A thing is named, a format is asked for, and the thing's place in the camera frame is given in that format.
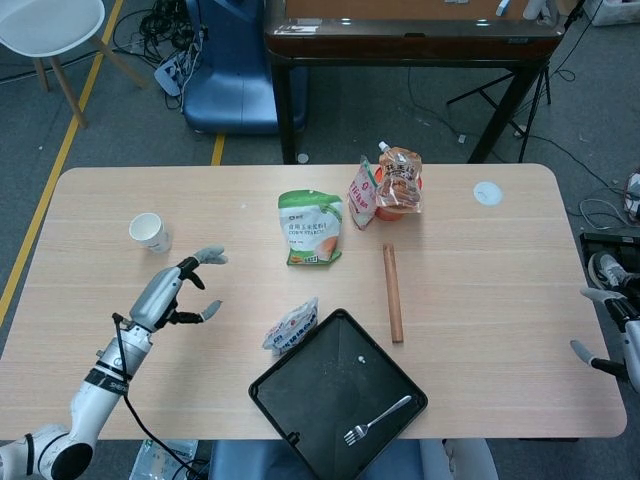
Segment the plastic bag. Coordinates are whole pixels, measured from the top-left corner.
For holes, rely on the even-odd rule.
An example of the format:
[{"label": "plastic bag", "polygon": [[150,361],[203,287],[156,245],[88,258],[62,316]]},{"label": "plastic bag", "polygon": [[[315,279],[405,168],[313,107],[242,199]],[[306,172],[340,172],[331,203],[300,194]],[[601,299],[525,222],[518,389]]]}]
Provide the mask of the plastic bag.
[{"label": "plastic bag", "polygon": [[262,348],[273,350],[281,355],[294,345],[318,323],[318,297],[287,313],[271,330],[267,332]]},{"label": "plastic bag", "polygon": [[353,179],[349,187],[349,211],[360,230],[364,230],[376,215],[378,209],[376,205],[377,186],[369,160],[363,155],[360,157],[360,168],[356,178]]},{"label": "plastic bag", "polygon": [[[198,449],[197,440],[163,440],[165,445],[173,450],[184,462],[195,458]],[[129,480],[172,480],[181,465],[152,440],[145,440],[140,446],[136,463]],[[187,480],[187,471],[182,471],[175,477],[177,480]]]},{"label": "plastic bag", "polygon": [[393,213],[420,213],[422,194],[418,181],[422,158],[404,148],[390,148],[380,142],[382,181],[376,190],[376,205]]},{"label": "plastic bag", "polygon": [[289,243],[288,265],[326,265],[340,257],[340,197],[294,190],[280,195],[278,208],[280,226]]}]

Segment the wooden chair leg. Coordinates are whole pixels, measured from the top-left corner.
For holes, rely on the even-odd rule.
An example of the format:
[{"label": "wooden chair leg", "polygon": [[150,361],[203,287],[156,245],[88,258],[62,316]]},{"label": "wooden chair leg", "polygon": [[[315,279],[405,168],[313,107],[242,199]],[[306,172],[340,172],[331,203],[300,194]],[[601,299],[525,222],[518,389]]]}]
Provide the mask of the wooden chair leg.
[{"label": "wooden chair leg", "polygon": [[115,53],[111,51],[111,49],[96,35],[89,39],[91,44],[96,47],[102,54],[107,57],[111,63],[113,63],[116,67],[126,73],[131,80],[135,82],[140,88],[146,88],[148,85],[148,81],[136,72],[133,68],[127,65],[120,57],[118,57]]},{"label": "wooden chair leg", "polygon": [[64,96],[67,97],[67,101],[69,102],[69,105],[71,105],[73,114],[78,119],[78,124],[82,128],[87,128],[87,119],[84,117],[82,110],[80,110],[78,99],[76,98],[75,93],[73,93],[71,85],[69,85],[69,80],[67,80],[67,76],[64,74],[64,70],[62,70],[62,66],[60,65],[60,58],[58,56],[55,56],[51,57],[49,60],[51,61],[51,66],[53,67],[53,71],[56,74],[56,78],[58,79],[58,82],[60,82],[60,86],[62,87]]},{"label": "wooden chair leg", "polygon": [[47,74],[44,72],[44,65],[42,64],[42,59],[34,58],[33,65],[36,67],[36,72],[38,72],[38,80],[40,80],[40,86],[45,92],[48,92],[49,82],[47,81]]}]

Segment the yellow floor line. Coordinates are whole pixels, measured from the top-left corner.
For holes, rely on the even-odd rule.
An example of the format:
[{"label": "yellow floor line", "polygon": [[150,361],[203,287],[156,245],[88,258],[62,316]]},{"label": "yellow floor line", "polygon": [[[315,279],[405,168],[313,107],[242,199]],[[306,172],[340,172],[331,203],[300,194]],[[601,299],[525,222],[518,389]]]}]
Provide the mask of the yellow floor line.
[{"label": "yellow floor line", "polygon": [[216,143],[213,145],[213,155],[211,155],[211,165],[219,167],[222,163],[222,152],[224,151],[224,133],[216,135]]},{"label": "yellow floor line", "polygon": [[[107,25],[104,29],[104,34],[102,35],[102,41],[105,43],[107,43],[111,38],[111,34],[113,33],[113,29],[115,27],[116,20],[118,19],[118,15],[123,3],[124,0],[116,0],[115,5],[113,6],[113,10],[111,10],[111,15],[109,16],[109,20],[107,21]],[[100,65],[102,64],[102,58],[102,54],[99,54],[93,59],[91,70],[89,70],[89,76],[87,77],[87,81],[85,82],[84,88],[82,89],[82,94],[80,95],[80,100],[78,101],[78,104],[80,105],[80,108],[82,110],[84,110],[84,107],[86,107],[87,101],[89,100],[89,95],[91,95],[93,86],[96,83],[98,70],[100,70]],[[7,315],[7,311],[9,310],[9,305],[11,304],[13,295],[16,292],[16,288],[18,286],[18,282],[20,281],[22,271],[24,270],[24,266],[27,263],[29,252],[31,252],[31,248],[33,247],[33,243],[35,242],[36,235],[38,234],[38,230],[40,229],[40,225],[42,224],[42,220],[44,218],[44,214],[47,211],[49,202],[51,201],[53,189],[58,182],[60,172],[62,172],[62,167],[64,166],[64,162],[67,159],[67,155],[69,154],[69,150],[71,149],[71,144],[73,143],[73,138],[75,137],[77,131],[78,120],[76,120],[76,117],[72,117],[71,122],[69,123],[69,127],[67,128],[67,133],[62,140],[62,145],[60,146],[60,150],[58,151],[56,161],[54,162],[51,173],[49,174],[47,184],[44,187],[42,196],[40,197],[40,201],[38,202],[38,206],[36,207],[36,211],[33,214],[31,223],[29,224],[29,229],[24,236],[22,246],[20,247],[20,251],[18,252],[16,261],[13,264],[11,273],[9,274],[9,279],[7,280],[7,284],[5,285],[4,291],[2,292],[2,297],[0,297],[0,326],[2,326],[4,317]]]}]

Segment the white sticker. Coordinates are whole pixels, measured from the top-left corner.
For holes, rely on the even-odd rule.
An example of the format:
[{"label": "white sticker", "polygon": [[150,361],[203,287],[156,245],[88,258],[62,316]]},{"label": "white sticker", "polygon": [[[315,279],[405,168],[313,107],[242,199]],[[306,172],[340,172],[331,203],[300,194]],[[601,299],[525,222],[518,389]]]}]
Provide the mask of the white sticker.
[{"label": "white sticker", "polygon": [[482,205],[492,207],[502,202],[502,189],[493,182],[480,182],[473,187],[473,196]]}]

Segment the robotic arm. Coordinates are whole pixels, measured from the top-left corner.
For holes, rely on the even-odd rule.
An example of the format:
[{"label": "robotic arm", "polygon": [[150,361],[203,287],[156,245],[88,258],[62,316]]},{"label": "robotic arm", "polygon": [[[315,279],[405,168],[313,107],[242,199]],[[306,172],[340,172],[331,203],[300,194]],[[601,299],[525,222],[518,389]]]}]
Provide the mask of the robotic arm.
[{"label": "robotic arm", "polygon": [[587,365],[631,382],[633,389],[640,393],[640,312],[619,292],[583,288],[580,293],[594,302],[602,303],[616,322],[624,363],[597,358],[578,340],[571,340],[571,348]]},{"label": "robotic arm", "polygon": [[86,470],[100,431],[151,350],[151,334],[168,322],[205,322],[220,308],[222,302],[216,300],[200,314],[178,312],[176,296],[184,280],[204,290],[194,270],[200,264],[226,263],[223,251],[222,247],[207,247],[157,273],[131,308],[131,320],[113,314],[117,335],[104,351],[98,350],[96,364],[71,401],[71,430],[47,425],[0,447],[0,480],[31,475],[75,480]]}]

